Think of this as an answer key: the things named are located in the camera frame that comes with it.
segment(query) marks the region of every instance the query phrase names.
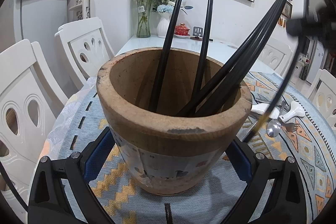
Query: metal bolt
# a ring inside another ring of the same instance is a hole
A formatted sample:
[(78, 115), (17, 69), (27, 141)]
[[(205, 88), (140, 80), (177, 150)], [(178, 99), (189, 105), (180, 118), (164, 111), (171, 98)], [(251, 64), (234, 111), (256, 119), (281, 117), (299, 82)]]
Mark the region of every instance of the metal bolt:
[(78, 151), (73, 152), (73, 153), (71, 154), (71, 158), (76, 159), (76, 158), (79, 157), (79, 155), (80, 155), (80, 153), (79, 153)]
[(47, 156), (43, 156), (41, 159), (40, 159), (40, 162), (46, 162), (48, 160), (48, 157)]
[(258, 160), (263, 160), (265, 158), (265, 155), (263, 153), (256, 153), (255, 155)]
[(287, 160), (288, 160), (291, 164), (295, 163), (295, 159), (294, 159), (293, 157), (288, 157)]

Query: glass vase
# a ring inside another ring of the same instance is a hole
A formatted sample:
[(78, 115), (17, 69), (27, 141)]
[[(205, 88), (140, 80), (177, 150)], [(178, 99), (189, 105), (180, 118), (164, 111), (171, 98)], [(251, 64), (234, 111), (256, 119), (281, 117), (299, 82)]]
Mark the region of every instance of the glass vase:
[(140, 38), (150, 37), (149, 17), (153, 0), (136, 0), (138, 4), (138, 30), (136, 36)]

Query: dining table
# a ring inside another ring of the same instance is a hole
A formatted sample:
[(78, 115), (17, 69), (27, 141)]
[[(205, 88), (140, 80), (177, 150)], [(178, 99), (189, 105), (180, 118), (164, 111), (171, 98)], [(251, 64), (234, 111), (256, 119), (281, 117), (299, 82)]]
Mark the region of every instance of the dining table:
[[(132, 37), (117, 55), (144, 47), (162, 47), (163, 38), (152, 35), (148, 38)], [(202, 41), (174, 37), (172, 46), (200, 52)], [(208, 57), (225, 63), (237, 50), (237, 46), (214, 39), (209, 43)], [(256, 99), (272, 100), (278, 91), (282, 77), (260, 60), (252, 66), (244, 81), (248, 85), (253, 104)], [(312, 102), (292, 86), (287, 86), (282, 95), (288, 106), (298, 102), (305, 111), (304, 117), (294, 117), (288, 122), (299, 125), (292, 132), (282, 125), (276, 137), (267, 135), (265, 123), (248, 145), (255, 153), (263, 153), (269, 159), (285, 160), (292, 156), (297, 162), (303, 181), (307, 223), (320, 213), (335, 189), (336, 137)], [(253, 115), (244, 122), (241, 130), (255, 121)], [(103, 114), (96, 91), (96, 78), (87, 80), (83, 88), (70, 97), (48, 134), (40, 157), (51, 160), (64, 159), (75, 151), (82, 151), (109, 126)], [(268, 180), (264, 193), (250, 221), (258, 218), (267, 202), (274, 180)], [(78, 207), (67, 180), (64, 190), (75, 216), (86, 221)], [(230, 212), (246, 187), (225, 153), (210, 168), (208, 173), (191, 189), (173, 195), (153, 195), (136, 185), (115, 145), (105, 161), (98, 177), (89, 183), (106, 212), (117, 224), (191, 224), (220, 223)]]

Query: patterned tablecloth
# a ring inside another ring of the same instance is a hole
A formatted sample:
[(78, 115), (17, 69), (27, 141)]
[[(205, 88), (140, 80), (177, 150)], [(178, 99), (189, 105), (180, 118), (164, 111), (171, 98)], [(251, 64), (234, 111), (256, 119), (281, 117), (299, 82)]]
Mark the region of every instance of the patterned tablecloth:
[[(249, 73), (245, 77), (253, 98), (271, 100), (282, 79), (275, 74)], [(96, 93), (95, 78), (73, 95), (57, 118), (48, 135), (41, 156), (52, 160), (82, 151), (88, 142), (97, 138), (108, 126)], [(305, 117), (292, 118), (300, 128), (268, 137), (266, 125), (249, 142), (254, 152), (262, 152), (270, 159), (284, 160), (293, 156), (303, 179), (307, 204), (307, 223), (320, 213), (335, 189), (336, 161), (333, 150), (336, 138), (333, 131), (312, 103), (295, 88), (288, 86), (283, 99), (290, 105), (299, 102)], [(254, 121), (249, 117), (243, 125)], [(65, 190), (77, 218), (84, 220), (66, 180)], [(269, 180), (263, 196), (251, 217), (258, 218), (266, 204), (273, 181)], [(107, 213), (116, 223), (220, 223), (242, 194), (246, 183), (240, 181), (224, 153), (215, 165), (193, 188), (171, 197), (155, 196), (138, 187), (115, 146), (98, 178), (90, 186)]]

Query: wooden bucket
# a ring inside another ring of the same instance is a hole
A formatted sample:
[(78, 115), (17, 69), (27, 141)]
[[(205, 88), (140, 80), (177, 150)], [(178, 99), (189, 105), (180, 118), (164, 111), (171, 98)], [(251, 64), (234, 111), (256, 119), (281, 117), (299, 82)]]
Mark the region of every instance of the wooden bucket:
[[(174, 117), (190, 100), (199, 54), (172, 48), (157, 108), (147, 111), (162, 48), (116, 56), (98, 72), (97, 92), (115, 142), (144, 190), (172, 195), (197, 184), (226, 150), (250, 113), (247, 85), (216, 115)], [(203, 84), (222, 66), (207, 58)]]

